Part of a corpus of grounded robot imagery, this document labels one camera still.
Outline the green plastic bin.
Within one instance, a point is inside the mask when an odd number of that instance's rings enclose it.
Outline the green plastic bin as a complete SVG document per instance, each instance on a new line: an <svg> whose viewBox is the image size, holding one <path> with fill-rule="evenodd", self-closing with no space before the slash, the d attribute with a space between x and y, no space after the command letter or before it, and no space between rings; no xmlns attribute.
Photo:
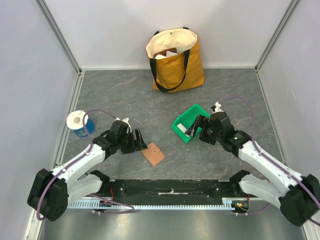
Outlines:
<svg viewBox="0 0 320 240"><path fill-rule="evenodd" d="M199 104L194 104L191 106L188 110L186 110L184 113L182 113L180 116L178 116L173 124L171 125L171 129L182 139L183 142L186 144L192 139L189 136L185 136L178 128L177 125L181 123L183 126L185 126L186 129L188 129L196 120L196 117L198 115L203 115L206 117L209 117L210 114L206 112Z"/></svg>

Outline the pink leather card holder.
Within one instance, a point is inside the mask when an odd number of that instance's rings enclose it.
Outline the pink leather card holder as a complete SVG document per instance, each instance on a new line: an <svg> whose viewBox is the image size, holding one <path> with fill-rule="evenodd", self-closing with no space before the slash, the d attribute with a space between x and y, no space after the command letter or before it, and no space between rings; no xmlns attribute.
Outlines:
<svg viewBox="0 0 320 240"><path fill-rule="evenodd" d="M147 145L147 149L141 150L141 153L153 167L165 159L165 155L153 142Z"/></svg>

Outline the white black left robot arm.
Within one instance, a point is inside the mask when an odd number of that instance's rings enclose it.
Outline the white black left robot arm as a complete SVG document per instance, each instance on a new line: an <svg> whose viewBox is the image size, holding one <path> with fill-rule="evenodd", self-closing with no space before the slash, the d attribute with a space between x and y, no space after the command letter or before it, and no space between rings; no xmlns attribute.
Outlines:
<svg viewBox="0 0 320 240"><path fill-rule="evenodd" d="M110 178L98 170L88 172L91 168L117 152L125 155L146 148L139 128L132 129L127 118L116 119L77 156L52 170L41 169L35 175L27 204L36 211L39 221L56 221L69 204L91 194L103 197L110 192Z"/></svg>

